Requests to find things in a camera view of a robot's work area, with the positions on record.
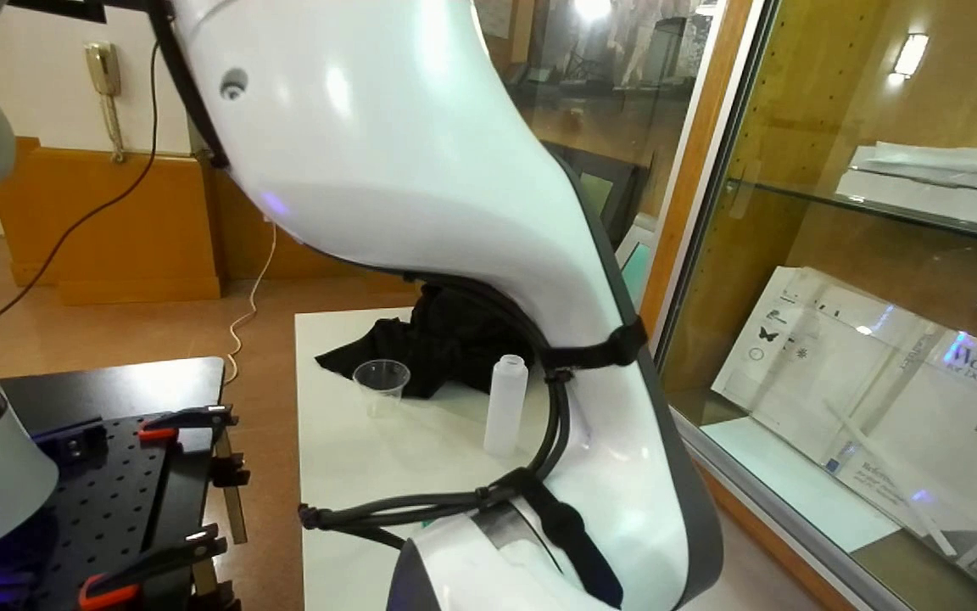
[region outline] black strap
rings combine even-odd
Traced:
[[[170,78],[173,78],[173,85],[180,92],[180,102],[183,102],[193,129],[210,146],[210,166],[217,166],[217,170],[227,166],[221,136],[217,136],[217,129],[210,122],[210,112],[207,112],[207,102],[197,92],[190,64],[187,64],[183,51],[180,51],[180,41],[176,41],[173,27],[170,27],[170,3],[166,0],[146,0],[146,14],[149,14],[153,37],[159,44],[163,64],[170,68]]]
[[[546,540],[567,553],[590,597],[611,608],[624,604],[624,587],[614,567],[600,557],[573,506],[560,502],[529,468],[509,472],[499,485],[516,489],[533,506],[543,519]]]
[[[597,346],[553,346],[539,353],[546,370],[597,370],[597,367],[628,367],[638,350],[648,346],[648,333],[641,319],[631,319],[611,333],[611,339]]]
[[[394,533],[387,533],[380,526],[332,523],[332,509],[319,509],[319,506],[305,506],[305,502],[299,502],[299,526],[305,526],[305,530],[336,530],[336,533],[373,540],[373,543],[383,543],[383,547],[394,547],[394,550],[404,547],[400,536],[394,536]]]

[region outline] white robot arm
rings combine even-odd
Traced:
[[[648,611],[709,587],[719,519],[604,231],[512,109],[472,0],[153,0],[149,17],[193,122],[271,221],[482,295],[550,373],[543,451],[427,502],[444,519],[404,543],[390,608]],[[424,516],[390,509],[302,519],[377,533]]]

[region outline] paper sheet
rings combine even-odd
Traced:
[[[838,485],[824,468],[811,465],[753,418],[706,424],[702,431],[845,553],[899,530],[899,523]]]

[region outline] red clamp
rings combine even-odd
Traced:
[[[95,574],[78,591],[78,611],[119,611],[139,601],[142,584],[149,577],[193,567],[200,560],[210,560],[224,553],[227,543],[217,540],[217,526],[204,526],[190,533],[183,543],[159,547],[142,553],[139,560],[129,560],[126,567],[112,574]]]
[[[146,421],[136,428],[139,445],[176,445],[180,428],[214,428],[221,434],[227,424],[237,424],[234,414],[224,404],[214,407],[190,407],[190,411],[173,411]]]

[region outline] wooden wall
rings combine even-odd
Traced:
[[[221,170],[207,170],[210,217],[214,217],[214,251],[224,282],[251,282],[271,248],[271,224],[244,197],[244,190]],[[407,306],[417,299],[417,285],[397,275],[356,268],[309,244],[292,241],[278,231],[275,261],[268,278],[278,282],[319,282],[332,285],[332,309],[349,306]]]
[[[17,285],[34,278],[54,241],[122,193],[146,166],[109,153],[17,143],[17,170],[0,183],[0,221]],[[159,156],[119,204],[85,221],[44,275],[71,302],[173,302],[221,295],[204,170],[193,156]]]

